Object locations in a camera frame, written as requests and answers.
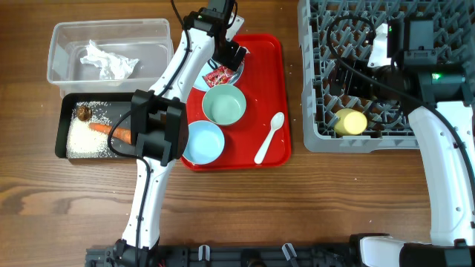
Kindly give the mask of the yellow plastic cup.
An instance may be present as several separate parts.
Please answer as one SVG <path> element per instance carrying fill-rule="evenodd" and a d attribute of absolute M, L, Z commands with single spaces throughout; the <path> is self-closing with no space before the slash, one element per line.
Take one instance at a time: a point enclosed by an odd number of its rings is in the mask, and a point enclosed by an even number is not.
<path fill-rule="evenodd" d="M 341 136 L 353 136 L 367 129 L 367 117 L 360 111 L 343 108 L 335 114 L 338 118 L 334 131 Z"/>

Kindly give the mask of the mint green bowl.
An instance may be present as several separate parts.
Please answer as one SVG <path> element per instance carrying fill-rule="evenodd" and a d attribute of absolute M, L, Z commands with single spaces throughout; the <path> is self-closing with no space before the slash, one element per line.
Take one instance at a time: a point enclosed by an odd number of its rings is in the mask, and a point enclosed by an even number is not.
<path fill-rule="evenodd" d="M 246 112 L 243 92 L 234 85 L 216 85 L 209 89 L 202 101 L 204 115 L 211 122 L 229 126 L 238 122 Z"/>

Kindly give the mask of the light blue bowl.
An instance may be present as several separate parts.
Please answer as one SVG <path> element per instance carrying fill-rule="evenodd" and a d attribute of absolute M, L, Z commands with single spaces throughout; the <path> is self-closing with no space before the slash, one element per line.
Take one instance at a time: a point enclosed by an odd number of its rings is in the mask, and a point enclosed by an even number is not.
<path fill-rule="evenodd" d="M 214 123 L 199 120 L 189 124 L 189 139 L 183 158 L 195 165 L 214 162 L 222 153 L 225 138 L 222 130 Z"/>

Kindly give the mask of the white tissue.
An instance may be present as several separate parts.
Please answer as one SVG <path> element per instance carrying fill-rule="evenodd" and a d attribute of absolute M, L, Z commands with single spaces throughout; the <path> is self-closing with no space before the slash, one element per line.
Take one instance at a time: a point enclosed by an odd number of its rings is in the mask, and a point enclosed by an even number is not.
<path fill-rule="evenodd" d="M 99 80 L 123 80 L 133 72 L 139 59 L 130 59 L 116 53 L 107 53 L 99 49 L 96 42 L 90 40 L 86 46 L 86 55 L 80 59 L 83 65 L 93 65 L 99 69 Z"/>

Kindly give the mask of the orange carrot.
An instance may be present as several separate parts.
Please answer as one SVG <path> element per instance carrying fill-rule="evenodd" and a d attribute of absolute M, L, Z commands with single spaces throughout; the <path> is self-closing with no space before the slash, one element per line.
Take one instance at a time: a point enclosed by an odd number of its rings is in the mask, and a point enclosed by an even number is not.
<path fill-rule="evenodd" d="M 110 125 L 103 125 L 99 123 L 91 122 L 88 127 L 91 130 L 98 131 L 104 134 L 109 134 L 112 131 L 112 127 Z M 117 128 L 113 133 L 112 137 L 116 139 L 120 139 L 121 141 L 131 144 L 131 131 L 126 128 Z"/>

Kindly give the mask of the brown mushroom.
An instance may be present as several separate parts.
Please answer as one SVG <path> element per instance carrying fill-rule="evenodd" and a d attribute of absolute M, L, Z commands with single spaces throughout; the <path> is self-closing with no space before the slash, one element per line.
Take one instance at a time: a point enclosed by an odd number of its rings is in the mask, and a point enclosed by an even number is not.
<path fill-rule="evenodd" d="M 85 105 L 81 105 L 78 107 L 76 116 L 80 121 L 87 122 L 92 117 L 92 110 Z"/>

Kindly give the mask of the white rice pile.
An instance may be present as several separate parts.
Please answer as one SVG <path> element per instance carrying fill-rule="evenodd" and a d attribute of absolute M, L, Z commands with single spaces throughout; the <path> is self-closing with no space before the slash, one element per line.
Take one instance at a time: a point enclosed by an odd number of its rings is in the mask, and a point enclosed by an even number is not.
<path fill-rule="evenodd" d="M 76 116 L 78 107 L 81 105 L 92 110 L 92 117 L 87 122 L 80 121 Z M 108 147 L 108 134 L 91 130 L 88 127 L 91 122 L 112 127 L 113 108 L 118 108 L 118 105 L 113 102 L 101 101 L 77 102 L 73 106 L 66 140 L 66 157 L 68 159 L 117 157 Z"/>

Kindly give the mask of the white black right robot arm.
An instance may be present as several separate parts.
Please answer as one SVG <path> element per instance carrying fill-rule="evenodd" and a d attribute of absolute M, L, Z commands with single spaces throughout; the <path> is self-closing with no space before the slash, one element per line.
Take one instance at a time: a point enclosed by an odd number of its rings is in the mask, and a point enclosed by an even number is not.
<path fill-rule="evenodd" d="M 350 243 L 356 266 L 474 264 L 474 94 L 460 63 L 439 63 L 433 34 L 428 16 L 390 20 L 390 72 L 383 76 L 338 59 L 367 83 L 363 97 L 400 102 L 419 143 L 430 197 L 429 243 L 354 234 Z"/>

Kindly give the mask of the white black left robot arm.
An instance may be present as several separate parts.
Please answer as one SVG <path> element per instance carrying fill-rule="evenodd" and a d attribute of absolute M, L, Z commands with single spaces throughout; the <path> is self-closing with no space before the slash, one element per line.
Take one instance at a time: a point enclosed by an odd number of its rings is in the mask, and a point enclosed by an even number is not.
<path fill-rule="evenodd" d="M 167 68 L 148 90 L 136 90 L 131 109 L 112 126 L 130 120 L 130 158 L 137 183 L 128 224 L 112 248 L 113 266 L 158 266 L 160 215 L 168 178 L 189 137 L 186 102 L 200 70 L 209 61 L 237 70 L 246 51 L 233 37 L 240 29 L 234 0 L 209 1 L 178 20 L 180 43 Z"/>

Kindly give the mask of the grey dishwasher rack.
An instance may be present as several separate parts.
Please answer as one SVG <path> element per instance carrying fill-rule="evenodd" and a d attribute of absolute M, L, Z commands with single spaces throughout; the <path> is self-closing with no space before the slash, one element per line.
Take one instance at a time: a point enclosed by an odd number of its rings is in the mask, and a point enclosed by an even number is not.
<path fill-rule="evenodd" d="M 474 84 L 473 1 L 310 1 L 298 3 L 298 39 L 303 59 L 304 144 L 312 152 L 369 153 L 383 149 L 417 149 L 412 130 L 397 105 L 371 102 L 330 89 L 335 59 L 327 47 L 326 32 L 339 16 L 367 18 L 379 26 L 390 19 L 432 15 L 434 47 L 441 62 L 461 62 Z M 336 111 L 352 108 L 370 119 L 357 136 L 338 136 Z"/>

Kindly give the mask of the black waste tray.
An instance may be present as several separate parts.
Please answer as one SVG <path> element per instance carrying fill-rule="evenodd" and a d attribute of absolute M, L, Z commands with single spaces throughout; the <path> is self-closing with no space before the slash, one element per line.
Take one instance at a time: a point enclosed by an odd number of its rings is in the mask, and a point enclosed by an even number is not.
<path fill-rule="evenodd" d="M 55 155 L 58 158 L 68 159 L 66 157 L 66 140 L 71 122 L 73 106 L 77 102 L 101 101 L 113 102 L 118 108 L 113 108 L 112 125 L 125 115 L 131 108 L 132 93 L 69 93 L 62 100 L 61 112 L 59 117 L 58 131 L 56 135 Z M 86 159 L 114 159 L 108 158 L 86 158 Z"/>

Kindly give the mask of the red snack wrapper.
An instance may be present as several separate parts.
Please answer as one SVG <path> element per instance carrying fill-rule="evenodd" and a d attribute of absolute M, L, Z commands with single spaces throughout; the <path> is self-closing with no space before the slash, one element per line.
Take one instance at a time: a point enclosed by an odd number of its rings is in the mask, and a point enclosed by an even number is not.
<path fill-rule="evenodd" d="M 227 84 L 235 76 L 235 72 L 225 66 L 220 66 L 213 70 L 211 73 L 203 76 L 205 83 L 210 87 L 216 85 Z"/>

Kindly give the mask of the light blue plate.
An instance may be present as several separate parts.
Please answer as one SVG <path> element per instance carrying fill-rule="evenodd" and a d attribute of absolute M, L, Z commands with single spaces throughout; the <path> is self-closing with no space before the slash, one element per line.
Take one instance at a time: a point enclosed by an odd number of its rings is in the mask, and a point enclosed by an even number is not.
<path fill-rule="evenodd" d="M 200 70 L 198 74 L 197 79 L 194 82 L 194 88 L 204 91 L 204 92 L 208 91 L 210 89 L 210 86 L 205 80 L 205 76 L 210 73 L 213 73 L 220 66 L 221 66 L 220 63 L 217 63 L 216 61 L 212 59 L 209 62 L 205 63 L 205 66 L 202 67 L 202 69 Z M 224 81 L 222 81 L 222 84 L 230 84 L 230 85 L 235 84 L 241 77 L 243 71 L 244 71 L 244 63 L 242 63 L 240 67 L 237 69 L 237 71 L 235 72 L 225 67 L 224 73 L 227 75 L 227 77 L 225 78 Z"/>

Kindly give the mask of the red serving tray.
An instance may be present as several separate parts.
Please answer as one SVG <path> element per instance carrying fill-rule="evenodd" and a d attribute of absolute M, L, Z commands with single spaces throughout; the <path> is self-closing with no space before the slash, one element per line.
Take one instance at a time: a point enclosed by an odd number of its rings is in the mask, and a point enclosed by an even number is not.
<path fill-rule="evenodd" d="M 234 40 L 250 51 L 237 81 L 237 87 L 246 97 L 246 111 L 238 122 L 221 128 L 225 146 L 214 162 L 195 165 L 181 159 L 193 171 L 278 167 L 288 161 L 292 152 L 289 122 L 285 119 L 273 136 L 263 162 L 259 165 L 254 162 L 255 154 L 270 131 L 272 117 L 277 112 L 288 116 L 281 43 L 266 33 L 239 34 Z"/>

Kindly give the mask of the white plastic spoon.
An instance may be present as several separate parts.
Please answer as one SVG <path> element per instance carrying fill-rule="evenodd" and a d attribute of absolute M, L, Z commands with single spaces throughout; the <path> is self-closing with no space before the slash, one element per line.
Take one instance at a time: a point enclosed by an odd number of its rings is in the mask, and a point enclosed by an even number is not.
<path fill-rule="evenodd" d="M 272 138 L 277 130 L 279 130 L 285 121 L 285 116 L 283 112 L 277 112 L 271 119 L 270 122 L 270 130 L 269 133 L 267 134 L 265 140 L 263 141 L 262 145 L 260 146 L 258 152 L 255 154 L 254 162 L 257 165 L 260 165 L 265 156 L 266 152 L 269 149 L 270 143 L 272 141 Z"/>

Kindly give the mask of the clear plastic bin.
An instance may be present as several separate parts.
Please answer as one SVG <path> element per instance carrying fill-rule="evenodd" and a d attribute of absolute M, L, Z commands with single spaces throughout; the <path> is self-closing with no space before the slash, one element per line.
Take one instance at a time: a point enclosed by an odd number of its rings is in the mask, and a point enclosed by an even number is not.
<path fill-rule="evenodd" d="M 92 41 L 106 53 L 138 63 L 127 79 L 101 80 L 100 69 L 83 64 Z M 148 90 L 162 75 L 174 53 L 166 19 L 119 19 L 62 22 L 53 29 L 47 80 L 69 93 L 133 93 Z"/>

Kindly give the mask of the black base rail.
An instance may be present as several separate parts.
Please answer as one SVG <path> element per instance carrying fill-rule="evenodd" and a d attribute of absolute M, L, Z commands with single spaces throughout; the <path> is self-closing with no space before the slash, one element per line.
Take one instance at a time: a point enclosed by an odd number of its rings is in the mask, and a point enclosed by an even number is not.
<path fill-rule="evenodd" d="M 151 249 L 135 248 L 122 241 L 107 248 L 86 251 L 85 266 L 167 266 L 167 267 L 245 267 L 245 266 L 398 266 L 399 259 L 364 260 L 347 244 L 323 244 L 310 247 L 285 243 L 274 247 L 222 247 L 200 245 L 159 245 Z"/>

